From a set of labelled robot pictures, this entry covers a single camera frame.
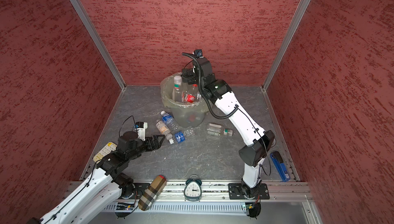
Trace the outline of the chrysanthemum tea bottle green neck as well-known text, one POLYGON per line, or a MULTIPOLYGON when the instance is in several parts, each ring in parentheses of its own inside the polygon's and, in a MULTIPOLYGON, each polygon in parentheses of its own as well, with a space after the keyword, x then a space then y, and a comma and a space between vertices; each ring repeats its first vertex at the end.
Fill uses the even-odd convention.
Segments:
POLYGON ((187 103, 188 89, 180 75, 173 78, 172 98, 175 102, 187 103))

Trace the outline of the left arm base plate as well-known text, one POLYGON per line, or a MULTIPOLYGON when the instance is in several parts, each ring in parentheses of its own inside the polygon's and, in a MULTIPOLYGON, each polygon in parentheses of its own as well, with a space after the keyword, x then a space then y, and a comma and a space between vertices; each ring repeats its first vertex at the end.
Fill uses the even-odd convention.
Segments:
POLYGON ((133 183, 122 188, 120 199, 139 199, 150 183, 133 183))

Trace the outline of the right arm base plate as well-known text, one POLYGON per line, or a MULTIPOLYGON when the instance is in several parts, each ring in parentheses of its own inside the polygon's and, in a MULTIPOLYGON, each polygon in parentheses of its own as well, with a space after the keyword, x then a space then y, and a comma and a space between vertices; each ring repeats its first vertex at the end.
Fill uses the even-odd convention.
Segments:
POLYGON ((231 200, 268 200, 270 199, 267 184, 259 183, 254 188, 249 188, 244 183, 230 183, 228 184, 229 198, 231 200))

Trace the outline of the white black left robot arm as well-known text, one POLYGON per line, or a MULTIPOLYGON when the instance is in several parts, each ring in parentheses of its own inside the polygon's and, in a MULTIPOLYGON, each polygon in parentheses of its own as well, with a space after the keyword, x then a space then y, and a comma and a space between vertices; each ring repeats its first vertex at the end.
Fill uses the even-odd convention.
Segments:
POLYGON ((141 140, 136 132, 118 138, 117 148, 95 163, 91 174, 60 204, 29 224, 87 224, 120 197, 136 197, 133 179, 123 171, 144 152, 160 149, 164 135, 141 140))

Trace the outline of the red Coca-Cola bottle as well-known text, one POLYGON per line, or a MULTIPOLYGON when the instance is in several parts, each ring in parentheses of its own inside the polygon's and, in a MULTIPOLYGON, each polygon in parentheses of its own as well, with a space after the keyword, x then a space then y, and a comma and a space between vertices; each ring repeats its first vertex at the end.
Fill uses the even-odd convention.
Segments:
POLYGON ((199 87, 197 84, 187 84, 182 94, 182 102, 185 104, 193 104, 200 100, 199 87))

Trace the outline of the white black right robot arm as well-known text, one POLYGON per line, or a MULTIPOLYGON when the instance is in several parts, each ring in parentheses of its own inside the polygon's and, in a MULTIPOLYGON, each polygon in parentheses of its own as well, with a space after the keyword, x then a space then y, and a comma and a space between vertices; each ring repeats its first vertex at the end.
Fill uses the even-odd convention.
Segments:
POLYGON ((202 99, 216 119, 229 119, 239 132, 245 146, 239 150, 244 162, 241 179, 242 194, 253 199, 259 195, 263 162, 275 141, 271 130, 265 130, 255 122, 237 100, 226 81, 217 79, 208 59, 190 53, 182 53, 191 59, 192 69, 182 69, 182 79, 197 84, 202 99))

